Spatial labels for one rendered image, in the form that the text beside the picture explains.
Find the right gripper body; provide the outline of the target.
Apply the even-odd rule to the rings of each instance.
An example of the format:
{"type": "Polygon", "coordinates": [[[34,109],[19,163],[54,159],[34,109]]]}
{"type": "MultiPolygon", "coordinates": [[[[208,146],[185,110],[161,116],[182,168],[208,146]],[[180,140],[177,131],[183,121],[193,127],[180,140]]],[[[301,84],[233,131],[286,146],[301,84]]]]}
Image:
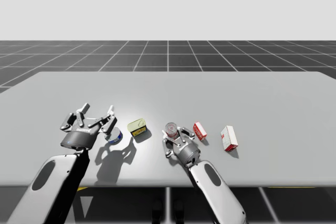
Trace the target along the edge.
{"type": "Polygon", "coordinates": [[[173,156],[183,167],[190,167],[194,165],[201,154],[201,150],[193,141],[173,141],[172,152],[173,156]]]}

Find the green and blue rectangular can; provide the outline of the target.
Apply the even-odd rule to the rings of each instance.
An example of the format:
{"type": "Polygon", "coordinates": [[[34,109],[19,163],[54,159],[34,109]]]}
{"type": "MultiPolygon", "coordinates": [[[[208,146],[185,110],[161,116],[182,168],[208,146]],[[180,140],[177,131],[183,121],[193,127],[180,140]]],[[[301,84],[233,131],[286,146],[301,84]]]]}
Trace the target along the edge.
{"type": "Polygon", "coordinates": [[[133,137],[136,137],[147,131],[145,119],[135,120],[127,125],[128,131],[133,137]]]}

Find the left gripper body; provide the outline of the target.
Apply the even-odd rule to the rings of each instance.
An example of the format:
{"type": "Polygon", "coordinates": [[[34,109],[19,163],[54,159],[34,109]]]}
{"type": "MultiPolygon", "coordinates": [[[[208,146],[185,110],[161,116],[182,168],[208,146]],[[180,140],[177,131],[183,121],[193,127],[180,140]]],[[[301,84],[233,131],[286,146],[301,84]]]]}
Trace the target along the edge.
{"type": "Polygon", "coordinates": [[[66,136],[60,145],[74,150],[92,149],[99,134],[99,127],[97,126],[92,128],[73,127],[72,129],[62,126],[60,129],[66,132],[66,136]]]}

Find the blue flat can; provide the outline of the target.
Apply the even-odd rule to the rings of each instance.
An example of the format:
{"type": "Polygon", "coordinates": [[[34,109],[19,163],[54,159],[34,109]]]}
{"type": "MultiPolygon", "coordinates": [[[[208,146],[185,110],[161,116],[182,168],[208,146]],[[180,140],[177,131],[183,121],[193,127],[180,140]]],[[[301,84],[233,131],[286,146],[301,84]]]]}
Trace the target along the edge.
{"type": "Polygon", "coordinates": [[[110,132],[110,134],[105,136],[105,139],[110,144],[117,143],[122,139],[122,132],[120,131],[119,128],[114,127],[110,132]]]}

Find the red and white can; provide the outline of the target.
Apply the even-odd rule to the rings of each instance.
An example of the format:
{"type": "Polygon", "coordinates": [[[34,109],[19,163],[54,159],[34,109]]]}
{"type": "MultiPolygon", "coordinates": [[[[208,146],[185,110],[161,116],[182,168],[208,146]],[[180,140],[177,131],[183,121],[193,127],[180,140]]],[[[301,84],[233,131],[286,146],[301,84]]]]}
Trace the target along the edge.
{"type": "Polygon", "coordinates": [[[166,124],[165,132],[167,137],[174,140],[179,136],[177,125],[173,122],[169,122],[166,124]]]}

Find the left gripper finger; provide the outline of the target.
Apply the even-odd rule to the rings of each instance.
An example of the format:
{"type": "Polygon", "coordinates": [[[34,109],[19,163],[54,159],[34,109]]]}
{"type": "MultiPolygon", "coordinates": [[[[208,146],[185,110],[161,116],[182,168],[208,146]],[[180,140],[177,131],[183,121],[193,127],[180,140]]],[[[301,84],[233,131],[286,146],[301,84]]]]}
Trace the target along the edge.
{"type": "Polygon", "coordinates": [[[109,135],[113,130],[114,126],[116,125],[116,123],[117,118],[114,114],[114,106],[111,105],[106,115],[97,119],[90,119],[88,128],[93,129],[95,132],[109,135]]]}
{"type": "Polygon", "coordinates": [[[80,127],[84,126],[84,118],[85,114],[89,110],[90,105],[85,103],[81,108],[77,109],[75,112],[71,112],[67,114],[64,121],[60,126],[60,130],[62,131],[70,131],[72,127],[77,123],[80,127]]]}

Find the red and white carton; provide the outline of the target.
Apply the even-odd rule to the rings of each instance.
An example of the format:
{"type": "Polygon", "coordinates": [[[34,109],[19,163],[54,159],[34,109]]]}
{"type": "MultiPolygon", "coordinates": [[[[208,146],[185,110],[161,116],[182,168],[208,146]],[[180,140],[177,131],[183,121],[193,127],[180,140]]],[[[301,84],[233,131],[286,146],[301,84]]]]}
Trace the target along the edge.
{"type": "Polygon", "coordinates": [[[230,152],[238,146],[236,134],[232,126],[227,125],[220,133],[224,150],[230,152]]]}

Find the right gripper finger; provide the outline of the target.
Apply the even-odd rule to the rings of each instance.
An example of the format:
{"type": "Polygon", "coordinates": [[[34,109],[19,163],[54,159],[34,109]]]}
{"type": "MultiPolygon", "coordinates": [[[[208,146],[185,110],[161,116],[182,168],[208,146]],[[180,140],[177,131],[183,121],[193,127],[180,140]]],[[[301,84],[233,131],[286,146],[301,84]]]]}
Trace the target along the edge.
{"type": "Polygon", "coordinates": [[[175,139],[168,136],[168,134],[164,130],[162,130],[162,133],[163,133],[163,149],[165,152],[165,157],[170,158],[174,154],[172,145],[174,144],[175,139]]]}
{"type": "Polygon", "coordinates": [[[184,146],[193,143],[195,133],[185,127],[177,127],[177,145],[184,146]]]}

